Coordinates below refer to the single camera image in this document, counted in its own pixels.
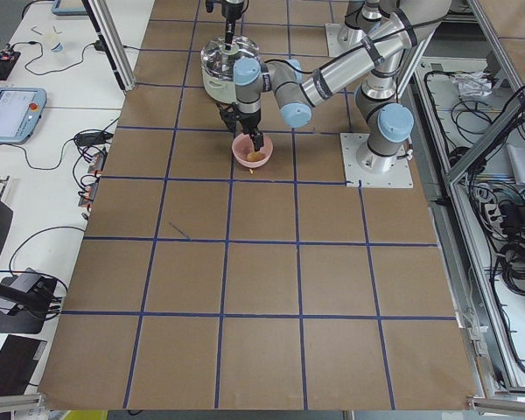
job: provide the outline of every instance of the container lid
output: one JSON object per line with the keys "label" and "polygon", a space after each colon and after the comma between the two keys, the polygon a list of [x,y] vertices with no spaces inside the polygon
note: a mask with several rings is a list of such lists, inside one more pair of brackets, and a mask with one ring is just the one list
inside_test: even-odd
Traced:
{"label": "container lid", "polygon": [[234,64],[242,57],[260,59],[258,45],[247,37],[234,37],[229,51],[224,48],[224,37],[218,37],[206,44],[200,52],[202,68],[220,81],[234,79]]}

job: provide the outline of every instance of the black stand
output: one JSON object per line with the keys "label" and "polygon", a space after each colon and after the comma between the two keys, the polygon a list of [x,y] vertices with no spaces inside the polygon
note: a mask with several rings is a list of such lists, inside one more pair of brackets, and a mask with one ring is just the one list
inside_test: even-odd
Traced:
{"label": "black stand", "polygon": [[[2,285],[10,286],[15,277],[6,277],[2,280]],[[14,315],[6,315],[0,311],[0,333],[20,333],[20,334],[39,334],[45,323],[44,318],[48,311],[56,289],[56,279],[40,277],[39,282],[43,283],[43,290],[36,292],[30,290],[27,293],[28,298],[35,298],[41,301],[39,311],[18,311]]]}

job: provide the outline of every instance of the floor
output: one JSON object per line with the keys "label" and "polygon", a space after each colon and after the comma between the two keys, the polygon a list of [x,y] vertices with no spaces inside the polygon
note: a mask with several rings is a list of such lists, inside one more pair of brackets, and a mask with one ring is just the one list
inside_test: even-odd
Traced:
{"label": "floor", "polygon": [[[311,69],[345,11],[252,2],[238,32]],[[39,391],[57,409],[463,409],[416,168],[412,190],[345,187],[339,133],[366,130],[349,92],[295,131],[264,96],[274,154],[240,167],[200,73],[222,32],[202,1],[157,0]]]}
{"label": "floor", "polygon": [[0,0],[0,50],[18,28],[22,11],[29,2],[30,0],[9,0],[6,3]]}

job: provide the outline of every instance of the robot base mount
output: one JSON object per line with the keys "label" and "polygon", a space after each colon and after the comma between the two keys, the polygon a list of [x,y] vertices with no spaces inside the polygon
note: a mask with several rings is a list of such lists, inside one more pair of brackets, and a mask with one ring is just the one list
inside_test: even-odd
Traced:
{"label": "robot base mount", "polygon": [[345,29],[346,27],[343,24],[325,24],[326,45],[329,50],[329,57],[338,57],[357,44],[357,38],[351,39],[350,41],[352,42],[339,40],[340,33]]}
{"label": "robot base mount", "polygon": [[[356,160],[356,152],[367,140],[367,133],[342,133],[340,135],[346,186],[358,187],[361,183],[363,188],[414,187],[407,159],[397,160],[391,170],[382,175],[374,175],[364,170]],[[404,148],[401,146],[399,155],[404,153]]]}

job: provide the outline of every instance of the pink bowl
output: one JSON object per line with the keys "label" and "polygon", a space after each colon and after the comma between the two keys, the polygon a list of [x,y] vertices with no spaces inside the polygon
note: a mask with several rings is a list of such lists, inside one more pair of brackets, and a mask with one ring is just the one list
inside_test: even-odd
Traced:
{"label": "pink bowl", "polygon": [[266,164],[270,155],[272,155],[272,140],[267,135],[264,135],[264,146],[261,148],[260,152],[264,153],[264,159],[259,160],[258,162],[248,162],[247,155],[254,151],[253,141],[251,137],[247,134],[240,134],[231,144],[231,151],[234,153],[235,160],[246,168],[259,168]]}

